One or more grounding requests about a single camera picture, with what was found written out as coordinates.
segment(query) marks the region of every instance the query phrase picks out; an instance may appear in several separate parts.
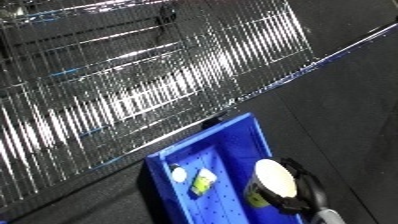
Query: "small white cap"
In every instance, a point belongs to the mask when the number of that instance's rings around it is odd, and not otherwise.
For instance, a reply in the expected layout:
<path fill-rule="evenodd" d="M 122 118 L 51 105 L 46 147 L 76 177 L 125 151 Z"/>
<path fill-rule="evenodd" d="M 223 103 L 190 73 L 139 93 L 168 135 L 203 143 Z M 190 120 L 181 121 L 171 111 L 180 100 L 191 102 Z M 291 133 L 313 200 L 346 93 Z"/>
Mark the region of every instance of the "small white cap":
<path fill-rule="evenodd" d="M 183 168 L 177 167 L 171 171 L 171 177 L 175 182 L 182 183 L 187 179 L 188 174 Z"/>

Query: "wire grid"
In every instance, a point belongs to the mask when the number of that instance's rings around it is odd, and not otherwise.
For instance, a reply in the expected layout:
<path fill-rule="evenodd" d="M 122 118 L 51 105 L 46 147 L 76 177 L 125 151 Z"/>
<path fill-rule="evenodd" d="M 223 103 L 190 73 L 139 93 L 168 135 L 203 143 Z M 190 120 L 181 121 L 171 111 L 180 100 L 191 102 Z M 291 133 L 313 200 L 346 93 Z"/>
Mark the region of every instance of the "wire grid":
<path fill-rule="evenodd" d="M 313 59 L 285 0 L 0 6 L 2 209 L 233 106 Z"/>

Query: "cup lid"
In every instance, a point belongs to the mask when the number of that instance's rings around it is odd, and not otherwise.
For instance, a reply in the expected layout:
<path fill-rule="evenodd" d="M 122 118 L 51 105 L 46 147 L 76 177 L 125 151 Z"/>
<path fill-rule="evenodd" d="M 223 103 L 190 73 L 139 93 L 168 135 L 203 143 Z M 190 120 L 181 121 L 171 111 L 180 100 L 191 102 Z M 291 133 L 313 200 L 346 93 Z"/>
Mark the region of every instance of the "cup lid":
<path fill-rule="evenodd" d="M 295 197 L 297 186 L 292 174 L 274 160 L 262 159 L 255 165 L 255 175 L 261 185 L 281 197 Z"/>

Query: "black floor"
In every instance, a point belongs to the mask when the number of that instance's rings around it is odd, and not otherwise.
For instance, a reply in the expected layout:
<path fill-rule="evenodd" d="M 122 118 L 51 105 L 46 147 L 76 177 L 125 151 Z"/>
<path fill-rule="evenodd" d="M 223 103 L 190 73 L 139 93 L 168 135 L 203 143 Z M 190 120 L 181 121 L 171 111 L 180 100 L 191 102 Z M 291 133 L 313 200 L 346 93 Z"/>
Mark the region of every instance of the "black floor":
<path fill-rule="evenodd" d="M 322 57 L 394 20 L 391 0 L 290 1 Z M 398 33 L 246 102 L 277 156 L 317 174 L 347 223 L 398 223 Z M 166 223 L 143 163 L 15 223 Z"/>

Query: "blue plastic tray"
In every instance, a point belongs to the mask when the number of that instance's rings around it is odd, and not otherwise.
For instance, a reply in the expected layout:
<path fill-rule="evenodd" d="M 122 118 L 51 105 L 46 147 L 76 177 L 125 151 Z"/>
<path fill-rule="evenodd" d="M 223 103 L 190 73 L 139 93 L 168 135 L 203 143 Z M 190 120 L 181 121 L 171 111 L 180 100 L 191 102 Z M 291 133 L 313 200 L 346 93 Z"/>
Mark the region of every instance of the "blue plastic tray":
<path fill-rule="evenodd" d="M 243 198 L 255 162 L 269 157 L 257 121 L 245 114 L 148 156 L 147 164 L 173 223 L 302 224 L 299 216 L 282 215 L 272 206 L 255 209 Z M 183 183 L 171 178 L 169 165 L 175 163 L 188 173 Z M 201 168 L 218 179 L 196 197 L 190 187 Z"/>

